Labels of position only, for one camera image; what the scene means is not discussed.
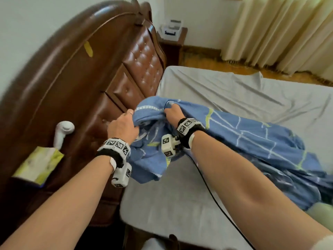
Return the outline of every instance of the bed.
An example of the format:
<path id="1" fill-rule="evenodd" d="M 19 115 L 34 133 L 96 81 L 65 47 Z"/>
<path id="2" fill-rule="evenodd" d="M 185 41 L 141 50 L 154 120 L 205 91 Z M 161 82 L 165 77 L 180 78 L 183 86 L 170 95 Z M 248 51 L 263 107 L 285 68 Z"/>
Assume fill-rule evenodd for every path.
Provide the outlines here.
<path id="1" fill-rule="evenodd" d="M 165 68 L 151 22 L 149 3 L 97 4 L 59 29 L 14 80 L 0 104 L 2 241 L 94 157 L 108 122 L 153 95 L 289 127 L 333 172 L 332 88 L 260 73 Z M 52 146 L 55 126 L 64 120 L 76 130 L 66 137 L 65 156 L 45 185 L 37 189 L 11 178 L 36 146 Z M 186 157 L 173 162 L 159 182 L 131 180 L 125 193 L 108 182 L 90 225 L 110 225 L 119 213 L 128 225 L 163 237 L 175 234 L 211 249 L 250 249 Z"/>

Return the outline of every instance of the white storage box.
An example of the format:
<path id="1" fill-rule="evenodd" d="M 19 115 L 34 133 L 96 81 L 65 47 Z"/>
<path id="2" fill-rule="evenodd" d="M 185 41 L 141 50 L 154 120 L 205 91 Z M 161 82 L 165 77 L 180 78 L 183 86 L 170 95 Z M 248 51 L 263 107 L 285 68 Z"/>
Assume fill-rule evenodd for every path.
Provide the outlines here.
<path id="1" fill-rule="evenodd" d="M 183 21 L 171 19 L 167 25 L 161 26 L 160 36 L 165 40 L 178 41 L 182 27 Z"/>

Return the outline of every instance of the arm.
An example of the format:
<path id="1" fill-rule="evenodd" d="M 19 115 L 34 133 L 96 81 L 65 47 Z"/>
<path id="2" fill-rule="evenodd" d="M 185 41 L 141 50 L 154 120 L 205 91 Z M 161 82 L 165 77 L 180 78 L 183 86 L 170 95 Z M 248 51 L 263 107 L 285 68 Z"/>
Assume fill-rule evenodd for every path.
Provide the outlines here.
<path id="1" fill-rule="evenodd" d="M 165 113 L 175 128 L 184 118 L 176 104 Z M 223 143 L 197 131 L 191 151 L 232 219 L 256 249 L 310 250 L 325 236 L 333 235 Z"/>
<path id="2" fill-rule="evenodd" d="M 109 138 L 131 144 L 139 133 L 132 110 L 108 126 Z M 40 206 L 0 247 L 9 249 L 74 249 L 88 226 L 106 182 L 113 173 L 109 156 L 98 156 Z"/>

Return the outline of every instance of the headboard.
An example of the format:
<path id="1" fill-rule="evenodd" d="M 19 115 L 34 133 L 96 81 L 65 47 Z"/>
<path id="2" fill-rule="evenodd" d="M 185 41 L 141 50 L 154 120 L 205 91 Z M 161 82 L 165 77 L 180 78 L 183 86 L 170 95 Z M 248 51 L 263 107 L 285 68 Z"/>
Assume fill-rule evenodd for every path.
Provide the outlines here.
<path id="1" fill-rule="evenodd" d="M 107 122 L 156 93 L 166 58 L 149 3 L 107 1 L 80 13 L 31 58 L 0 103 L 2 241 L 93 157 Z M 36 146 L 52 147 L 71 121 L 60 164 L 42 189 L 11 176 Z M 92 225 L 112 223 L 123 189 L 107 184 Z"/>

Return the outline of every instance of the wooden floor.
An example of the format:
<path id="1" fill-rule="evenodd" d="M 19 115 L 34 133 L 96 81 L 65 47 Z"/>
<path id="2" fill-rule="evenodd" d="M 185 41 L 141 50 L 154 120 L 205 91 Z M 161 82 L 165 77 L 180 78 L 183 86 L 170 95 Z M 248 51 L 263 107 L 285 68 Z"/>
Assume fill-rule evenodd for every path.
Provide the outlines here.
<path id="1" fill-rule="evenodd" d="M 269 79 L 322 85 L 322 83 L 320 83 L 313 75 L 308 73 L 296 73 L 289 76 L 266 69 L 255 69 L 252 67 L 247 67 L 238 63 L 230 64 L 218 61 L 217 58 L 208 58 L 202 54 L 186 52 L 182 53 L 181 66 L 209 69 L 221 72 L 232 72 L 239 75 L 251 75 L 260 71 L 265 78 Z"/>

